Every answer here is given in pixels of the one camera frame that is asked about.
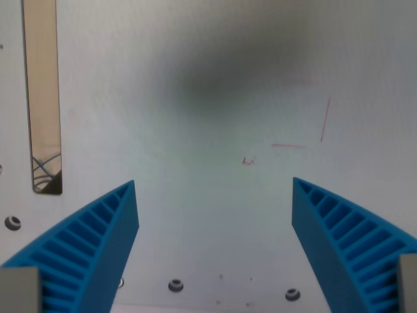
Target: gray block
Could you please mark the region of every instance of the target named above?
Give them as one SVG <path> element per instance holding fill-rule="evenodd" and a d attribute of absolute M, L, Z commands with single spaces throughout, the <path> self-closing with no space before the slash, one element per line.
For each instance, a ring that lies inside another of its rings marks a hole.
<path fill-rule="evenodd" d="M 0 267 L 0 312 L 41 313 L 41 295 L 36 267 Z"/>
<path fill-rule="evenodd" d="M 402 254 L 398 261 L 397 288 L 400 313 L 417 312 L 417 254 Z"/>

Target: red pen mark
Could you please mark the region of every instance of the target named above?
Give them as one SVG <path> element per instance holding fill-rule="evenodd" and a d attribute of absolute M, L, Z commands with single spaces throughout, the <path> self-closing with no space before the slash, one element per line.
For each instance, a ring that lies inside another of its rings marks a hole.
<path fill-rule="evenodd" d="M 305 145 L 287 145 L 283 143 L 273 143 L 271 146 L 273 147 L 284 147 L 284 148 L 305 148 Z"/>
<path fill-rule="evenodd" d="M 324 130 L 325 130 L 325 128 L 326 128 L 326 122 L 327 122 L 327 115 L 328 115 L 328 109 L 329 109 L 329 107 L 330 107 L 330 97 L 329 97 L 329 98 L 328 98 L 328 100 L 327 100 L 326 116 L 324 117 L 323 130 L 322 130 L 322 132 L 321 132 L 321 139 L 320 139 L 320 142 L 322 142 L 322 141 L 323 141 Z"/>
<path fill-rule="evenodd" d="M 246 166 L 251 166 L 252 164 L 255 164 L 255 161 L 254 161 L 254 160 L 250 160 L 250 161 L 248 162 L 248 161 L 246 161 L 246 158 L 243 158 L 243 162 L 242 162 L 242 164 L 243 164 L 243 165 L 246 165 Z"/>

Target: vertical slot opening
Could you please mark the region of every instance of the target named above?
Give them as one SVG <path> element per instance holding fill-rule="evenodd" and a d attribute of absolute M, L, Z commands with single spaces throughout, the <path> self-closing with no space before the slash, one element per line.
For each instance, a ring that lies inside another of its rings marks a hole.
<path fill-rule="evenodd" d="M 67 275 L 70 275 L 79 279 L 84 278 L 84 275 L 80 273 L 79 271 L 72 269 L 71 267 L 66 266 L 65 264 L 62 264 L 60 261 L 57 261 L 41 252 L 35 252 L 31 257 L 35 261 L 42 263 L 64 274 L 67 274 Z"/>
<path fill-rule="evenodd" d="M 331 212 L 324 222 L 329 230 L 331 230 L 337 223 L 343 220 L 350 212 L 351 208 L 346 205 L 338 206 L 333 212 Z"/>
<path fill-rule="evenodd" d="M 107 204 L 109 206 L 109 208 L 112 209 L 113 211 L 116 211 L 117 210 L 117 207 L 119 206 L 119 201 L 115 197 L 114 194 L 111 194 L 110 196 L 108 196 L 104 200 L 104 203 Z"/>
<path fill-rule="evenodd" d="M 387 288 L 387 290 L 385 292 L 381 293 L 378 296 L 372 297 L 371 298 L 371 303 L 373 303 L 375 305 L 375 304 L 380 303 L 380 302 L 395 299 L 396 297 L 398 297 L 397 284 L 393 284 L 392 287 Z"/>
<path fill-rule="evenodd" d="M 100 244 L 100 238 L 98 238 L 92 231 L 82 226 L 79 222 L 71 223 L 68 229 L 88 241 L 93 246 L 98 246 Z"/>
<path fill-rule="evenodd" d="M 104 222 L 110 223 L 111 218 L 113 217 L 113 214 L 107 210 L 103 203 L 98 203 L 92 208 L 93 212 L 97 214 L 98 217 L 100 217 Z"/>
<path fill-rule="evenodd" d="M 308 194 L 311 191 L 311 186 L 303 183 L 302 181 L 299 181 L 299 183 L 300 183 L 302 190 L 304 190 L 306 194 Z"/>
<path fill-rule="evenodd" d="M 344 235 L 346 235 L 351 229 L 356 227 L 361 221 L 365 218 L 358 213 L 353 213 L 351 216 L 348 216 L 336 229 L 333 231 L 333 238 L 339 240 Z"/>
<path fill-rule="evenodd" d="M 374 222 L 366 221 L 363 225 L 358 226 L 355 230 L 352 231 L 344 240 L 340 242 L 340 249 L 345 250 L 361 239 L 363 236 L 367 235 L 373 231 L 377 225 Z"/>
<path fill-rule="evenodd" d="M 388 233 L 386 230 L 380 230 L 370 238 L 366 239 L 363 243 L 357 246 L 355 249 L 350 251 L 346 255 L 346 260 L 352 261 L 353 259 L 359 257 L 361 254 L 365 253 L 369 249 L 372 249 L 374 246 L 378 245 L 379 243 L 387 240 L 391 237 L 391 234 Z"/>
<path fill-rule="evenodd" d="M 83 243 L 78 238 L 74 237 L 67 231 L 62 231 L 57 234 L 57 238 L 61 240 L 62 242 L 70 245 L 71 247 L 81 251 L 82 253 L 88 255 L 88 256 L 94 256 L 94 250 L 91 249 L 89 246 L 87 246 L 85 243 Z"/>
<path fill-rule="evenodd" d="M 63 246 L 60 246 L 57 243 L 54 243 L 53 241 L 47 242 L 43 246 L 43 248 L 81 267 L 88 268 L 89 266 L 89 263 L 85 261 L 83 258 L 77 256 L 76 254 L 67 250 Z"/>
<path fill-rule="evenodd" d="M 368 286 L 365 289 L 366 293 L 371 293 L 371 292 L 375 292 L 378 291 L 380 289 L 383 289 L 389 285 L 392 284 L 396 284 L 397 283 L 397 273 L 391 273 L 390 275 L 381 278 L 380 280 L 378 280 L 377 282 L 375 282 L 374 284 Z"/>
<path fill-rule="evenodd" d="M 42 286 L 42 296 L 56 298 L 64 301 L 74 301 L 75 299 L 72 295 L 67 295 L 66 293 L 57 291 L 56 289 L 47 286 Z"/>
<path fill-rule="evenodd" d="M 95 218 L 90 212 L 84 213 L 80 219 L 90 226 L 93 230 L 97 231 L 100 235 L 104 235 L 106 232 L 106 226 L 101 221 Z"/>
<path fill-rule="evenodd" d="M 321 191 L 314 190 L 310 196 L 312 204 L 317 205 L 324 198 L 324 194 Z"/>
<path fill-rule="evenodd" d="M 386 256 L 393 254 L 399 249 L 404 248 L 404 246 L 405 246 L 404 243 L 401 242 L 400 240 L 391 241 L 387 245 L 383 246 L 382 248 L 372 253 L 370 256 L 364 258 L 362 261 L 355 264 L 352 267 L 352 270 L 355 272 L 360 271 L 361 269 L 366 268 L 367 266 L 375 263 L 376 261 L 379 261 L 385 258 Z"/>
<path fill-rule="evenodd" d="M 326 199 L 324 199 L 322 204 L 320 204 L 319 208 L 317 209 L 319 212 L 319 215 L 324 218 L 332 209 L 335 208 L 335 206 L 338 203 L 339 202 L 336 201 L 335 199 L 326 197 Z"/>
<path fill-rule="evenodd" d="M 44 269 L 39 269 L 39 272 L 40 276 L 42 277 L 42 280 L 45 280 L 46 282 L 51 282 L 52 284 L 60 285 L 62 287 L 66 287 L 74 291 L 78 290 L 78 286 L 76 284 L 69 282 L 66 279 L 63 279 L 62 277 L 51 274 L 50 272 L 45 271 Z"/>
<path fill-rule="evenodd" d="M 121 198 L 123 198 L 124 194 L 126 193 L 126 190 L 128 190 L 128 185 L 123 186 L 118 191 L 116 191 L 116 194 Z"/>

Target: screw hole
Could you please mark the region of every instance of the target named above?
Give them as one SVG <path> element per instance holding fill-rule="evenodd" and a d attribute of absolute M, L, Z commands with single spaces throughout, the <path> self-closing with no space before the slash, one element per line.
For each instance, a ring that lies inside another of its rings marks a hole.
<path fill-rule="evenodd" d="M 124 286 L 124 279 L 123 279 L 123 277 L 122 278 L 120 278 L 120 282 L 119 282 L 119 285 L 117 286 L 117 289 L 120 289 L 120 288 L 122 288 Z"/>
<path fill-rule="evenodd" d="M 21 228 L 22 224 L 17 217 L 9 216 L 5 219 L 5 226 L 12 231 L 16 231 Z"/>
<path fill-rule="evenodd" d="M 172 292 L 180 292 L 184 289 L 184 284 L 182 283 L 181 280 L 175 278 L 169 282 L 168 288 Z"/>
<path fill-rule="evenodd" d="M 285 293 L 285 298 L 288 301 L 297 301 L 300 298 L 300 296 L 301 293 L 295 288 L 288 289 Z"/>

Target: blue 3d printed part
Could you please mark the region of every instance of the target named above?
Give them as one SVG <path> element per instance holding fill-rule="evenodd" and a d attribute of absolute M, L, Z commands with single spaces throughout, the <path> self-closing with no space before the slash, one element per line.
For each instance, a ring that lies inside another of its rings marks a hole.
<path fill-rule="evenodd" d="M 64 219 L 2 266 L 39 268 L 43 312 L 110 312 L 138 228 L 130 181 Z"/>
<path fill-rule="evenodd" d="M 397 312 L 399 255 L 415 253 L 417 240 L 323 188 L 293 184 L 293 227 L 332 312 Z"/>

